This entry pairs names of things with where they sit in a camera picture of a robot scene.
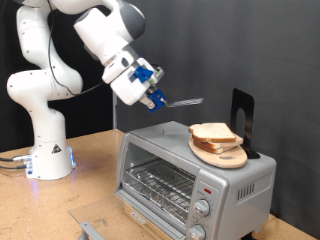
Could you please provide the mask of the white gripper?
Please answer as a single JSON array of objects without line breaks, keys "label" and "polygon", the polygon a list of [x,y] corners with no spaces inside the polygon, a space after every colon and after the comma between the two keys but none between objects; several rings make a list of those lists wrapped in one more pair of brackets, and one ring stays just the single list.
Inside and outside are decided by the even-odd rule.
[{"label": "white gripper", "polygon": [[121,73],[110,86],[113,92],[127,105],[132,105],[138,100],[144,104],[148,109],[155,107],[154,102],[147,96],[143,95],[147,89],[149,95],[152,95],[158,90],[156,85],[151,85],[150,79],[152,73],[147,73],[146,80],[142,82],[140,78],[135,74],[135,71],[142,67],[154,72],[153,67],[144,59],[139,58],[134,65],[131,65],[127,70]]}]

